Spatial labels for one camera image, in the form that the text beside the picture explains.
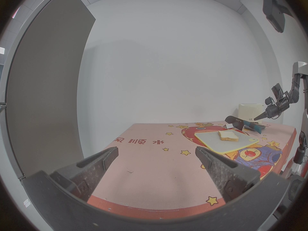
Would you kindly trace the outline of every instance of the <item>white cutting board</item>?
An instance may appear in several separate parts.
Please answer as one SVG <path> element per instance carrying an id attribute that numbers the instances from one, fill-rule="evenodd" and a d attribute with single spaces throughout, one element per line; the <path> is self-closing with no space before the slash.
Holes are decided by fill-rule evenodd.
<path id="1" fill-rule="evenodd" d="M 222 141 L 218 132 L 195 133 L 195 137 L 197 137 L 207 148 L 218 154 L 238 151 L 259 142 L 257 138 L 238 132 L 234 129 L 230 130 L 238 137 L 238 141 Z"/>

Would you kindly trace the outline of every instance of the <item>cartoon print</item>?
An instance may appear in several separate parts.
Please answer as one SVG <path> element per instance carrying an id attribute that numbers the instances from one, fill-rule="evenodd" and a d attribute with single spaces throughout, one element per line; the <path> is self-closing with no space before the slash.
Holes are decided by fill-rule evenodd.
<path id="1" fill-rule="evenodd" d="M 179 125 L 177 126 L 177 128 L 183 129 L 183 128 L 188 128 L 188 126 Z"/>
<path id="2" fill-rule="evenodd" d="M 275 141 L 271 141 L 271 142 L 268 142 L 270 144 L 270 146 L 276 146 L 276 147 L 279 147 L 280 143 L 277 143 Z"/>
<path id="3" fill-rule="evenodd" d="M 198 144 L 203 147 L 205 147 L 205 145 L 195 137 L 195 133 L 227 130 L 221 126 L 209 125 L 208 123 L 207 124 L 195 123 L 195 124 L 197 125 L 197 127 L 189 127 L 183 129 L 182 135 L 185 136 L 190 141 L 194 142 L 195 144 Z M 278 163 L 279 159 L 281 158 L 282 151 L 278 147 L 279 145 L 280 144 L 275 141 L 268 142 L 268 145 L 265 146 L 259 144 L 253 144 L 241 150 L 226 153 L 225 156 L 227 156 L 231 160 L 234 160 L 238 163 L 244 164 L 245 166 L 260 171 L 261 173 L 260 178 L 262 178 L 273 169 L 273 167 Z"/>
<path id="4" fill-rule="evenodd" d="M 188 154 L 191 154 L 188 150 L 186 151 L 181 151 L 181 154 L 184 154 L 185 156 L 187 156 Z"/>
<path id="5" fill-rule="evenodd" d="M 211 206 L 214 205 L 214 204 L 218 204 L 217 197 L 212 198 L 211 196 L 209 196 L 209 199 L 206 200 L 206 202 L 210 203 Z"/>

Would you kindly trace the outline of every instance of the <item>pink tablecloth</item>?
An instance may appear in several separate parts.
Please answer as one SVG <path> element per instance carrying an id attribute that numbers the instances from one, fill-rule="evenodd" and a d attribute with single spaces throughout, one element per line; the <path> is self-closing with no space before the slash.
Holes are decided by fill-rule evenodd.
<path id="1" fill-rule="evenodd" d="M 88 203 L 119 215 L 171 219 L 215 209 L 225 202 L 195 155 L 204 146 L 195 133 L 222 130 L 225 122 L 134 124 L 109 146 L 119 156 L 111 164 Z M 225 156 L 261 172 L 279 173 L 296 136 L 294 127 L 263 123 L 255 145 Z"/>

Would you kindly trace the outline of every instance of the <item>blue knife handle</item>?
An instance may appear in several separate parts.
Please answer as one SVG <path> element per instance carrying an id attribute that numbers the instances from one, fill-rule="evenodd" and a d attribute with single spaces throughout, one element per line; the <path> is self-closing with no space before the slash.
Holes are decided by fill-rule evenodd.
<path id="1" fill-rule="evenodd" d="M 259 134 L 261 134 L 261 128 L 257 124 L 244 120 L 244 125 L 247 125 L 248 127 L 252 128 L 253 130 L 257 131 Z"/>

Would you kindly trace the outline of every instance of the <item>toast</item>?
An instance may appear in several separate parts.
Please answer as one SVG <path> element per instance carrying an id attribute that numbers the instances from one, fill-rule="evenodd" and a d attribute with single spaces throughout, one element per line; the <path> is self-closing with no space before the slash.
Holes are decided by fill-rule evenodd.
<path id="1" fill-rule="evenodd" d="M 230 130 L 218 131 L 218 134 L 222 141 L 238 141 L 238 137 Z"/>

